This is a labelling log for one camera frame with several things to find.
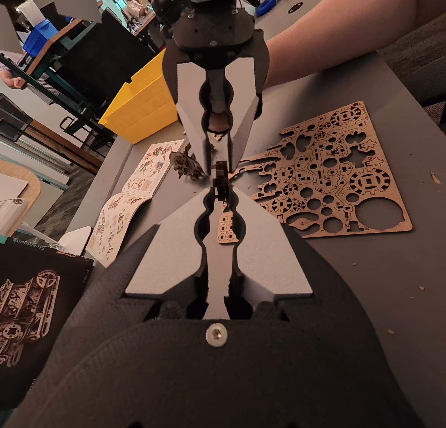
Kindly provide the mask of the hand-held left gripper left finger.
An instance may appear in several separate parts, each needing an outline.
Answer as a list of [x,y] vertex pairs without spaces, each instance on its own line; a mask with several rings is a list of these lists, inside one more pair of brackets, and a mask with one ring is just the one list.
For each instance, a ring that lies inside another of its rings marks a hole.
[[189,319],[207,311],[208,264],[203,243],[210,231],[214,189],[206,188],[155,225],[156,232],[125,294],[176,302]]

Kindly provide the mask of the laser-cut plywood parts sheet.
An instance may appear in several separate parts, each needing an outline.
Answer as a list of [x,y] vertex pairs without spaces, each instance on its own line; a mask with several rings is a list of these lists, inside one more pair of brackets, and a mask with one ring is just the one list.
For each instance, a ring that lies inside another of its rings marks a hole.
[[[270,176],[250,197],[304,238],[410,231],[413,225],[363,101],[280,131],[282,140],[229,174]],[[382,199],[396,206],[389,228],[358,216]]]

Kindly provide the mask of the black drawer box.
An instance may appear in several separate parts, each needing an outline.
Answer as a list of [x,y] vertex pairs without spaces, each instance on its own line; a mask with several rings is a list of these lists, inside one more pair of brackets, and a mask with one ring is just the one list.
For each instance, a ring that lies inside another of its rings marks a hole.
[[0,134],[16,142],[25,132],[32,118],[24,113],[3,93],[0,94]]

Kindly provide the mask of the white paper roll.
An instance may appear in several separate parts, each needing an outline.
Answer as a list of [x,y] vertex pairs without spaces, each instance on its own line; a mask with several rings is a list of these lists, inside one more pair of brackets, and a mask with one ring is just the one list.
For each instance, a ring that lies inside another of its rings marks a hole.
[[45,16],[42,14],[41,10],[38,8],[33,0],[27,0],[23,2],[16,7],[16,10],[25,17],[27,22],[33,28],[46,20]]

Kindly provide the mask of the person's right hand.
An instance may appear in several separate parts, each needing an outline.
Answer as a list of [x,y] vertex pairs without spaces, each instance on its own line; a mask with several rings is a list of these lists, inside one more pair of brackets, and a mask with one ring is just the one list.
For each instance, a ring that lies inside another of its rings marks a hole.
[[229,131],[230,124],[228,111],[224,111],[221,113],[215,113],[214,111],[211,111],[208,129],[216,134]]

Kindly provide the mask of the dark wooden gear mechanism model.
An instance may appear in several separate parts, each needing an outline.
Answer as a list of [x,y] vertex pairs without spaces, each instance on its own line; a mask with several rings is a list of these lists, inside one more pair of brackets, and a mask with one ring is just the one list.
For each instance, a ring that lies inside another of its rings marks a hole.
[[193,181],[198,181],[199,179],[205,178],[206,174],[196,160],[195,155],[189,155],[190,149],[191,144],[187,143],[182,152],[171,152],[169,160],[172,168],[177,172],[179,179],[187,176]]

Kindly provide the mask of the blue plastic bin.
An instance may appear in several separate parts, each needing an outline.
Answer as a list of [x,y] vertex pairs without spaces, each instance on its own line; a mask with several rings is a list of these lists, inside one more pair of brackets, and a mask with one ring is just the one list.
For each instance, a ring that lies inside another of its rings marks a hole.
[[24,42],[24,51],[33,57],[37,57],[46,42],[57,33],[58,30],[47,18],[45,18],[42,22],[33,27],[33,30]]

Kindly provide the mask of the black model kit box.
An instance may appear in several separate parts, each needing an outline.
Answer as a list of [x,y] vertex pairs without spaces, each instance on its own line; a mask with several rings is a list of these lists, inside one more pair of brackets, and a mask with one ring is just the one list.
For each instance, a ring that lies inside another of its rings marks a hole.
[[0,409],[16,408],[82,297],[93,260],[17,238],[0,246]]

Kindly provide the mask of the yellow plastic bin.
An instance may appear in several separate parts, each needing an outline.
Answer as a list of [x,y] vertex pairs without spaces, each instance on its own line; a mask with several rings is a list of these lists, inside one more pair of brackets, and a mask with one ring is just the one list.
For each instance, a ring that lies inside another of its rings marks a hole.
[[136,144],[177,121],[177,110],[163,76],[165,49],[124,83],[99,124]]

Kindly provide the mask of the white plastic packaging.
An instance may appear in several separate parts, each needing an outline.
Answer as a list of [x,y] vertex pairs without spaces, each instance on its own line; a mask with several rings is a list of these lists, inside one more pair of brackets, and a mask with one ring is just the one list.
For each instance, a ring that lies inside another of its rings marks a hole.
[[59,240],[59,245],[62,247],[59,251],[81,256],[85,251],[91,233],[92,227],[89,225],[65,233]]

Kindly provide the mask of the illustrated instruction booklet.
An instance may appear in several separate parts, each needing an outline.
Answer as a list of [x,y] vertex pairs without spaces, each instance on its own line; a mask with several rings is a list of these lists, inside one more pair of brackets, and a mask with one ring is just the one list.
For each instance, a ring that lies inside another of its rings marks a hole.
[[86,246],[86,251],[107,268],[117,257],[137,209],[152,199],[170,168],[170,154],[185,140],[153,144],[124,184],[121,192],[103,206]]

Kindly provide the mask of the dark office chair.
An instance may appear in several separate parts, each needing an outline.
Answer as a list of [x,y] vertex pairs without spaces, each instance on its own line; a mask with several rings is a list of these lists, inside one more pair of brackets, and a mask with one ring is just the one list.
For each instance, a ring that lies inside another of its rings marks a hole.
[[405,77],[403,85],[423,107],[446,101],[446,57],[418,69]]

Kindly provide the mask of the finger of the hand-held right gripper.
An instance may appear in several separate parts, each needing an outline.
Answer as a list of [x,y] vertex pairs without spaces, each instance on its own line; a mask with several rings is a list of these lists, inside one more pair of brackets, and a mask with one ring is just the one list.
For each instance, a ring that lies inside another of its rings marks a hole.
[[200,99],[200,92],[205,81],[204,68],[193,62],[177,65],[177,112],[196,160],[204,173],[209,176],[211,174],[210,142],[203,128],[206,110]]
[[225,77],[233,90],[233,98],[229,104],[232,126],[227,142],[230,172],[234,172],[244,154],[259,103],[254,58],[235,59],[225,68]]

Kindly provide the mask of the instruction poster board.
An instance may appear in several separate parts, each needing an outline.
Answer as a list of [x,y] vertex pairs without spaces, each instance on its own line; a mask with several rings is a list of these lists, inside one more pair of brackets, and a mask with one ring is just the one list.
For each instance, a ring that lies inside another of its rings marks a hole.
[[23,218],[39,198],[41,194],[41,183],[38,177],[31,170],[3,159],[0,160],[0,172],[1,174],[9,175],[28,182],[24,191],[20,195],[20,198],[25,201],[26,207],[15,218],[14,222],[9,225],[7,229],[8,231],[1,231],[1,235],[10,237],[22,223]]

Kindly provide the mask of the person's right forearm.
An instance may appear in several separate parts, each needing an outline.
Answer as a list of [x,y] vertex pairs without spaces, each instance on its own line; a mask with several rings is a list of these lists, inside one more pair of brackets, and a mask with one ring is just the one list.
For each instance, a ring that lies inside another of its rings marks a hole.
[[382,49],[445,10],[446,0],[322,0],[267,41],[264,90]]

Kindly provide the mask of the small dark wooden gear part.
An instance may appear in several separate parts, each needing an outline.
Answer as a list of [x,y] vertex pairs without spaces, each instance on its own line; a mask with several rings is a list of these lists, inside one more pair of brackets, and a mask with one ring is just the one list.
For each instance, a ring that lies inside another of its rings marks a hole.
[[229,198],[229,178],[228,162],[217,161],[215,163],[215,177],[213,178],[213,188],[219,201],[227,201]]

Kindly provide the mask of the wood-edged background desk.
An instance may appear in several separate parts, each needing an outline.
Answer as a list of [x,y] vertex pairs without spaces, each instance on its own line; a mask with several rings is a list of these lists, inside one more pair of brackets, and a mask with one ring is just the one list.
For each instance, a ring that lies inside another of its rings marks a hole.
[[60,92],[72,97],[81,97],[80,91],[70,85],[58,71],[62,68],[60,59],[85,38],[98,23],[82,19],[75,19],[51,37],[42,47],[36,57],[30,54],[18,63],[22,72],[38,80],[46,75],[46,83],[52,85]]

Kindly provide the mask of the black metal frame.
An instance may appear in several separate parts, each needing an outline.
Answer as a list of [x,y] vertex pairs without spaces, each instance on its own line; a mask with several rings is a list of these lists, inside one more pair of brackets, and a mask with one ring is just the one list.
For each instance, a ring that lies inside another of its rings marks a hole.
[[92,145],[90,145],[91,150],[98,150],[102,146],[111,147],[114,143],[114,133],[105,129],[104,126],[99,125],[93,119],[93,110],[88,106],[83,106],[83,104],[76,104],[70,100],[67,96],[58,92],[55,94],[51,89],[48,89],[48,84],[46,81],[42,83],[39,80],[33,79],[30,75],[26,74],[12,59],[10,59],[4,52],[1,52],[0,56],[1,65],[7,68],[7,71],[12,73],[12,83],[14,89],[25,89],[31,86],[39,92],[44,99],[48,99],[53,103],[58,104],[64,108],[68,113],[76,117],[76,121],[69,125],[67,128],[62,130],[74,136],[75,133],[84,127],[89,127],[94,135],[94,140]]

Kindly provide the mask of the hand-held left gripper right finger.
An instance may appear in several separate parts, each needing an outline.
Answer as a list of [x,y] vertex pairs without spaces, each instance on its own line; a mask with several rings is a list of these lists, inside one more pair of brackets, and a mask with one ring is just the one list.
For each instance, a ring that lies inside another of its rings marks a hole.
[[262,302],[307,298],[313,290],[281,223],[237,187],[229,204],[237,243],[226,297],[230,319],[250,319]]

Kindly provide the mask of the black fabric panel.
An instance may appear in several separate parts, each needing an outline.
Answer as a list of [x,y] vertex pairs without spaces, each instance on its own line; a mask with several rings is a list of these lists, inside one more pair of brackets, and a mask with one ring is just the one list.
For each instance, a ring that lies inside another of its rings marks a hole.
[[106,11],[102,22],[59,59],[57,74],[97,107],[114,99],[124,83],[156,53]]

